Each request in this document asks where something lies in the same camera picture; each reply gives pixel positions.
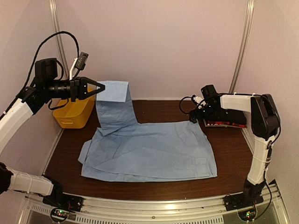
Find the light blue long sleeve shirt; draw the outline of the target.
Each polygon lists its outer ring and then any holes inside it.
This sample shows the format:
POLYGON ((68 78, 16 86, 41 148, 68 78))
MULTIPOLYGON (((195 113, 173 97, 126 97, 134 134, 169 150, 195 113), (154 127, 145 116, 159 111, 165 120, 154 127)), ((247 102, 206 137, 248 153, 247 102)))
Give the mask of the light blue long sleeve shirt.
POLYGON ((100 127, 81 149, 84 177, 106 182, 175 182, 214 178, 211 144, 190 121, 139 123, 124 81, 103 81, 96 97, 100 127))

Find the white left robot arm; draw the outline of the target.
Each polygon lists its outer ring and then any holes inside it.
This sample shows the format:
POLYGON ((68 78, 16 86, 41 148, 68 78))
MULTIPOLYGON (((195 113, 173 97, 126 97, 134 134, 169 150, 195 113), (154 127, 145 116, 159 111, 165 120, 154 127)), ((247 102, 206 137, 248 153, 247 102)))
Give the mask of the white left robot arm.
MULTIPOLYGON (((86 77, 70 75, 66 80, 57 79, 58 61, 55 58, 34 62, 35 77, 31 86, 25 86, 17 95, 9 110, 0 118, 0 149, 3 151, 10 140, 45 104, 54 98, 76 101, 87 99, 105 90, 105 86, 86 77)), ((63 187, 55 180, 36 176, 0 165, 0 191, 19 191, 49 197, 57 207, 67 203, 63 187)))

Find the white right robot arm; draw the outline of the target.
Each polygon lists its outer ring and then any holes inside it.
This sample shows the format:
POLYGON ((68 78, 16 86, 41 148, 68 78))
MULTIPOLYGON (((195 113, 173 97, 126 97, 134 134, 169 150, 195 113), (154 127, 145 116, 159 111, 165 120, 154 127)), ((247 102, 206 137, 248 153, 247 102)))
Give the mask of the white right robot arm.
POLYGON ((266 172, 271 161, 272 146, 281 133, 281 120, 270 94, 218 93, 210 84, 201 89, 202 96, 192 95, 196 108, 188 112, 189 120, 246 126, 244 113, 250 115, 254 135, 254 153, 251 167, 244 183, 240 203, 251 205, 266 184, 266 172))

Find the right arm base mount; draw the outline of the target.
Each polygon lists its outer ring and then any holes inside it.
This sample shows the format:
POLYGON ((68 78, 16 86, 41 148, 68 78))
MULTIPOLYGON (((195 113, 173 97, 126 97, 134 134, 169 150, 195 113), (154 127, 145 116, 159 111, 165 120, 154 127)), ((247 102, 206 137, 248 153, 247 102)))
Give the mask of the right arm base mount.
POLYGON ((245 199, 243 193, 235 195, 226 195, 223 197, 226 211, 239 210, 246 207, 252 207, 255 203, 262 203, 264 201, 262 196, 258 196, 257 199, 245 199))

